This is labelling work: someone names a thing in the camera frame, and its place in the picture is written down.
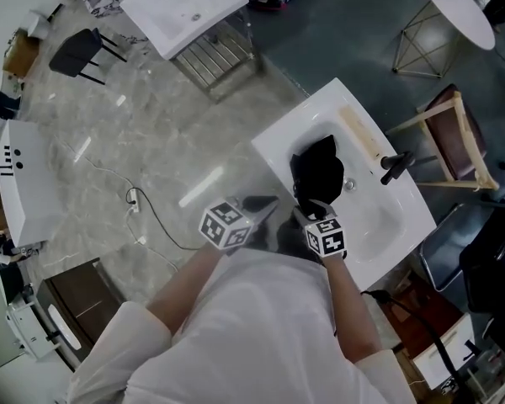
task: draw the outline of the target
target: white shirt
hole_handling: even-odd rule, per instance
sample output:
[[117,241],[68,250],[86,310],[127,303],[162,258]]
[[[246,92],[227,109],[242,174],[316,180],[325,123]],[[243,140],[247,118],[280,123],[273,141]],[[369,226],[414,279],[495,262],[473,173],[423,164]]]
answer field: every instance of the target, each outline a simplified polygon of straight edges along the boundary
[[242,249],[220,260],[173,339],[124,303],[72,377],[70,404],[415,403],[384,350],[347,361],[325,269]]

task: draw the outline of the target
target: white sink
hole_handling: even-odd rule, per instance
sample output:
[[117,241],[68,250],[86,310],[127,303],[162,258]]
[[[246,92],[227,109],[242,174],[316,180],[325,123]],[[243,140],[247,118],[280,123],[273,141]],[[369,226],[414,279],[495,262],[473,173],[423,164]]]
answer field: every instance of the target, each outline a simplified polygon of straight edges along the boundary
[[334,135],[345,178],[354,191],[332,202],[346,231],[347,265],[362,290],[396,266],[435,227],[408,172],[384,186],[380,159],[396,152],[357,99],[334,79],[252,141],[293,193],[290,159]]
[[165,59],[249,0],[124,0],[120,6]]

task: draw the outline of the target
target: plug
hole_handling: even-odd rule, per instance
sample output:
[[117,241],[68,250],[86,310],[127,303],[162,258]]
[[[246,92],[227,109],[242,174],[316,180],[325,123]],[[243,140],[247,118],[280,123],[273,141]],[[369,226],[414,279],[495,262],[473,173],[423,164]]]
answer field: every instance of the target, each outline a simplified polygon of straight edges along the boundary
[[141,206],[138,203],[138,192],[136,189],[131,189],[129,192],[130,201],[129,204],[133,205],[133,212],[141,212]]

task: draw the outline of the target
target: marble floor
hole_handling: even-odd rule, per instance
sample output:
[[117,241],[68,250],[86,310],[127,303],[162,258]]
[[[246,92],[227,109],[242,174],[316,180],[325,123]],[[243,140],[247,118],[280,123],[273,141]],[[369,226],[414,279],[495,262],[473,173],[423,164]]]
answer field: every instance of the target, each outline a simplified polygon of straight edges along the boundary
[[[303,95],[268,64],[266,74],[214,104],[172,63],[126,46],[127,63],[96,57],[100,73],[92,75],[106,79],[106,86],[51,72],[49,59],[60,43],[93,27],[119,41],[81,3],[62,9],[26,79],[19,119],[36,122],[48,136],[49,167],[67,213],[54,238],[25,265],[37,287],[42,279],[100,258],[123,296],[144,303],[192,251],[163,234],[145,199],[141,212],[131,213],[127,190],[142,188],[168,232],[186,247],[203,244],[200,215],[222,196],[278,195],[280,207],[269,222],[276,229],[293,201],[250,140]],[[180,207],[186,193],[218,167],[222,176]],[[396,334],[375,303],[370,307],[385,346],[392,347]]]

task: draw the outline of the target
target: metal stand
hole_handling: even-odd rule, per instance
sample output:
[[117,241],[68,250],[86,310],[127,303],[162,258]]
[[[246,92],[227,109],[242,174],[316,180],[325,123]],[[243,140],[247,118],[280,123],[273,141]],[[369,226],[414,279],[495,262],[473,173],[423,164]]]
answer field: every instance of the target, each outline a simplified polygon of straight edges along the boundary
[[223,21],[205,32],[171,60],[194,85],[216,103],[227,97],[238,86],[228,88],[224,94],[217,97],[212,94],[213,90],[227,81],[239,68],[250,61],[256,62],[255,72],[261,68],[260,57],[253,44],[247,9],[241,8],[235,15],[243,22],[245,38]]
[[[417,12],[417,14],[412,18],[412,20],[402,30],[401,39],[400,39],[398,48],[396,50],[395,62],[393,63],[393,68],[392,68],[392,71],[394,73],[402,73],[402,74],[409,74],[409,75],[421,75],[421,76],[425,76],[425,77],[441,78],[445,75],[445,73],[447,73],[447,71],[451,68],[451,66],[455,62],[455,59],[456,59],[456,57],[458,55],[458,51],[459,51],[458,45],[459,45],[460,37],[461,37],[460,33],[457,32],[454,39],[450,40],[449,42],[447,42],[443,45],[437,46],[436,48],[434,48],[431,51],[425,51],[421,47],[421,45],[419,45],[419,43],[417,41],[417,35],[418,35],[419,31],[421,30],[421,27],[423,26],[423,24],[426,21],[429,21],[430,19],[434,19],[440,15],[443,16],[441,14],[441,12],[437,12],[437,13],[427,16],[419,21],[416,21],[416,19],[419,17],[419,15],[424,13],[428,7],[434,7],[433,3],[429,1],[427,4],[425,4],[424,7],[419,12]],[[417,28],[415,29],[415,32],[412,34],[408,30],[411,28],[414,28],[414,27],[417,27]],[[434,64],[432,63],[432,61],[430,60],[429,57],[434,52],[442,50],[443,48],[450,46],[450,45],[452,45],[452,47],[453,47],[453,50],[451,51],[451,55],[447,57],[444,65],[443,65],[443,68],[439,70],[434,66]],[[415,51],[417,51],[417,53],[419,54],[419,57],[414,58],[408,62],[403,62],[404,57],[406,56],[410,47],[412,47],[413,49],[415,49]],[[428,64],[428,66],[430,67],[431,72],[415,72],[415,71],[404,69],[405,67],[415,64],[418,61],[425,61]]]

